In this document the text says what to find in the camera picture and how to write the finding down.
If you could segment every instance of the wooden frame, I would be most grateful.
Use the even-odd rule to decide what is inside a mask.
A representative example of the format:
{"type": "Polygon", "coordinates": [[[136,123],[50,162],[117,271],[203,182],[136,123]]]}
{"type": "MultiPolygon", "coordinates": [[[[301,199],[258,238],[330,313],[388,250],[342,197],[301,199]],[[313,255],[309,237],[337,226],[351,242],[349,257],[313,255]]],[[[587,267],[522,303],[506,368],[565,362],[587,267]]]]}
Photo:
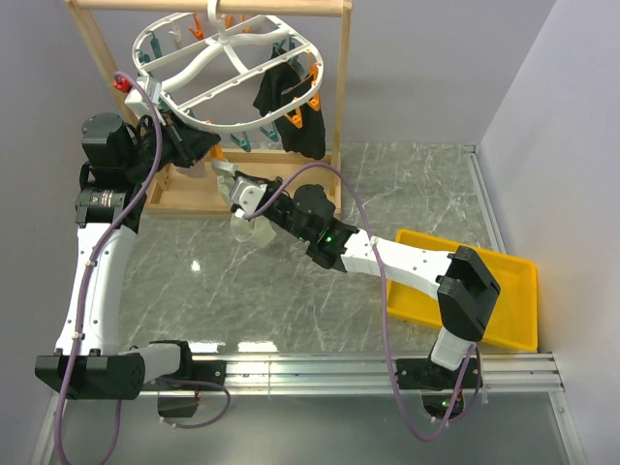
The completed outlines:
{"type": "MultiPolygon", "coordinates": [[[[136,117],[125,106],[124,95],[112,86],[117,70],[114,58],[101,33],[91,10],[158,11],[194,13],[206,11],[206,0],[65,0],[77,29],[86,42],[104,82],[123,118],[136,123],[136,117]]],[[[340,50],[336,79],[336,110],[332,150],[324,162],[340,170],[340,133],[345,110],[345,84],[349,59],[352,0],[219,0],[218,12],[247,15],[294,15],[341,17],[340,50]]],[[[299,154],[282,150],[253,150],[245,153],[238,149],[224,149],[226,158],[239,165],[241,171],[256,176],[273,178],[289,177],[298,168],[314,162],[299,154]]],[[[216,176],[210,170],[209,157],[205,158],[206,178],[191,178],[167,166],[157,173],[146,199],[146,210],[151,216],[228,218],[229,208],[220,198],[216,176]]],[[[328,198],[336,205],[336,215],[341,214],[341,181],[327,170],[306,171],[295,181],[290,192],[299,184],[315,183],[325,188],[328,198]]]]}

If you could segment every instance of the marble floor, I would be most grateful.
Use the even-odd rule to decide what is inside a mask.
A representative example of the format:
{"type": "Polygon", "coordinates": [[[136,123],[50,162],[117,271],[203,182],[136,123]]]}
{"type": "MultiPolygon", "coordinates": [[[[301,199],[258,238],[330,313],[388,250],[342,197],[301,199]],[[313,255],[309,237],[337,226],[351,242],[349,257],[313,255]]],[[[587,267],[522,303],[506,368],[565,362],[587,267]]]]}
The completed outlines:
{"type": "MultiPolygon", "coordinates": [[[[399,229],[490,247],[462,145],[346,143],[343,172],[375,234],[399,229]]],[[[361,226],[343,189],[343,220],[361,226]]],[[[324,270],[284,232],[267,247],[236,243],[228,222],[143,215],[119,318],[125,347],[158,339],[220,353],[379,352],[379,279],[324,270]]],[[[390,319],[395,351],[428,352],[437,331],[390,319]]]]}

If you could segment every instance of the gray wall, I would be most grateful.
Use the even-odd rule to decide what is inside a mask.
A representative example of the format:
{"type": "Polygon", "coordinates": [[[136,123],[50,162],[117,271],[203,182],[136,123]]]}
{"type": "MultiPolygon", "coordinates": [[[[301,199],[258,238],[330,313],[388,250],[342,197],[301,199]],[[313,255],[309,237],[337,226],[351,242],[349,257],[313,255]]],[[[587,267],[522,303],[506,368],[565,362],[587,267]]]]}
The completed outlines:
{"type": "Polygon", "coordinates": [[[53,350],[71,294],[79,127],[112,109],[65,10],[60,0],[10,0],[0,15],[0,461],[7,464],[26,462],[49,400],[34,362],[53,350]]]}
{"type": "MultiPolygon", "coordinates": [[[[355,0],[343,140],[480,142],[553,1],[355,0]]],[[[161,16],[97,13],[119,66],[133,68],[134,39],[161,16]]],[[[322,97],[331,131],[339,20],[285,20],[324,57],[322,97]]],[[[257,90],[256,82],[214,103],[205,118],[250,114],[257,90]]]]}
{"type": "Polygon", "coordinates": [[[558,0],[482,140],[509,251],[540,272],[556,355],[590,463],[618,463],[620,4],[558,0]]]}

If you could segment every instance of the purple cable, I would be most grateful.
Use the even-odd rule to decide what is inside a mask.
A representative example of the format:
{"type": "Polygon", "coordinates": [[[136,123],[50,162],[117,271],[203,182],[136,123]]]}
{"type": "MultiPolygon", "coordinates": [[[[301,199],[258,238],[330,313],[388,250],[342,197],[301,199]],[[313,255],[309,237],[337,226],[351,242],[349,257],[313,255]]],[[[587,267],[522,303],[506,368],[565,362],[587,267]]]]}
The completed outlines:
{"type": "Polygon", "coordinates": [[[224,414],[226,413],[226,411],[231,406],[231,393],[229,392],[229,390],[226,389],[223,386],[216,385],[215,383],[210,383],[209,381],[172,380],[170,378],[158,378],[157,381],[160,381],[162,383],[168,383],[169,385],[205,386],[207,388],[220,389],[221,391],[223,391],[226,394],[226,405],[224,406],[224,408],[222,409],[222,411],[219,414],[217,414],[215,417],[213,417],[210,420],[204,421],[202,423],[196,423],[196,424],[183,424],[183,423],[177,423],[177,422],[172,421],[171,419],[168,419],[168,418],[164,418],[164,423],[169,424],[171,426],[174,426],[176,428],[179,428],[179,429],[198,429],[198,428],[203,428],[205,426],[208,426],[209,424],[213,424],[215,421],[217,421],[218,419],[223,417],[224,414]]]}
{"type": "MultiPolygon", "coordinates": [[[[158,112],[155,109],[155,106],[151,102],[150,98],[142,89],[142,87],[129,75],[117,71],[114,73],[114,79],[119,80],[120,78],[125,78],[127,81],[132,84],[132,87],[138,90],[141,94],[142,99],[148,106],[148,110],[151,114],[151,118],[153,118],[153,126],[155,127],[155,158],[153,159],[153,166],[151,170],[148,172],[148,176],[142,183],[140,189],[136,196],[129,202],[129,204],[120,212],[120,214],[112,221],[109,225],[108,229],[103,233],[100,237],[95,247],[93,247],[93,251],[90,254],[89,260],[91,262],[96,262],[99,254],[101,254],[102,249],[108,242],[109,237],[112,235],[114,230],[120,226],[125,217],[129,214],[129,212],[134,209],[134,207],[140,202],[142,197],[146,194],[146,190],[150,185],[151,181],[155,177],[157,173],[157,169],[159,167],[160,160],[162,159],[162,149],[163,149],[163,140],[162,140],[162,128],[158,124],[159,116],[158,112]]],[[[82,275],[81,282],[79,283],[79,292],[77,293],[77,314],[76,314],[76,333],[81,333],[84,325],[84,313],[86,311],[86,297],[88,296],[88,285],[90,284],[90,278],[93,274],[94,266],[87,266],[84,270],[84,274],[82,275]]],[[[65,401],[67,400],[67,392],[69,390],[69,382],[71,381],[71,375],[74,371],[74,366],[76,364],[76,358],[78,357],[79,345],[81,343],[80,338],[74,339],[74,342],[71,346],[71,353],[69,354],[69,360],[67,362],[67,368],[65,370],[65,375],[62,380],[62,385],[60,387],[60,393],[58,394],[58,405],[56,406],[56,414],[54,418],[54,448],[56,450],[56,454],[58,455],[58,459],[63,465],[71,465],[67,455],[65,454],[64,448],[62,446],[62,416],[63,409],[65,406],[65,401]]],[[[114,435],[112,437],[112,442],[106,453],[104,459],[100,462],[101,465],[105,464],[112,452],[114,451],[114,447],[116,446],[116,441],[118,440],[118,434],[120,431],[120,400],[116,404],[116,418],[114,421],[114,435]]]]}
{"type": "MultiPolygon", "coordinates": [[[[356,201],[357,209],[359,210],[359,215],[361,216],[361,220],[363,221],[364,227],[366,228],[366,232],[368,233],[368,238],[371,238],[373,236],[372,229],[370,227],[368,217],[366,216],[366,211],[364,210],[363,202],[361,201],[361,198],[357,194],[356,188],[353,186],[353,184],[351,184],[351,182],[349,182],[349,180],[342,174],[342,172],[340,172],[338,169],[336,169],[332,165],[328,165],[327,163],[323,163],[323,162],[309,163],[308,165],[304,165],[303,167],[301,167],[299,170],[293,173],[293,175],[289,177],[273,193],[273,195],[269,198],[269,200],[267,200],[267,202],[261,208],[259,208],[257,211],[255,211],[252,214],[245,215],[244,218],[246,220],[251,220],[253,218],[261,216],[271,206],[271,204],[275,202],[275,200],[280,196],[280,194],[282,194],[285,191],[285,189],[289,187],[289,185],[293,182],[293,180],[296,177],[298,177],[304,171],[310,170],[311,168],[325,168],[335,173],[342,180],[342,182],[344,183],[345,186],[347,186],[347,189],[349,189],[349,192],[351,192],[351,195],[356,201]]],[[[382,330],[383,330],[383,336],[384,336],[384,352],[386,354],[387,373],[389,374],[389,382],[391,384],[391,389],[394,393],[394,398],[396,399],[396,405],[398,405],[398,410],[400,411],[400,415],[402,416],[403,420],[405,421],[405,424],[409,428],[409,431],[411,431],[411,433],[420,441],[429,443],[431,441],[435,441],[440,436],[440,434],[442,433],[442,431],[444,430],[444,428],[450,421],[450,414],[452,413],[452,409],[454,408],[454,404],[456,403],[456,397],[458,396],[458,392],[460,391],[461,384],[465,376],[465,371],[467,369],[467,365],[468,365],[467,361],[469,361],[474,351],[476,351],[476,355],[478,357],[478,381],[476,383],[476,390],[474,391],[474,396],[468,403],[467,407],[463,410],[463,412],[457,418],[453,418],[451,421],[455,421],[456,419],[462,419],[463,416],[465,416],[465,414],[467,414],[471,410],[472,405],[474,404],[474,402],[476,401],[476,398],[478,397],[478,392],[481,387],[481,376],[482,376],[481,353],[478,349],[478,346],[476,344],[472,344],[472,346],[467,351],[467,355],[465,356],[466,361],[462,363],[461,369],[458,373],[458,378],[456,379],[456,384],[454,385],[454,392],[452,393],[452,397],[449,400],[448,409],[446,410],[446,413],[444,414],[444,417],[442,418],[442,421],[439,424],[439,427],[430,436],[422,435],[418,431],[416,426],[414,425],[414,422],[407,411],[407,407],[405,406],[405,402],[398,388],[398,381],[396,380],[394,366],[391,361],[391,347],[389,346],[388,279],[386,278],[386,266],[381,260],[381,256],[379,255],[379,250],[377,249],[376,245],[372,246],[372,251],[375,254],[375,258],[377,259],[377,265],[379,267],[379,273],[381,275],[382,330]]]]}

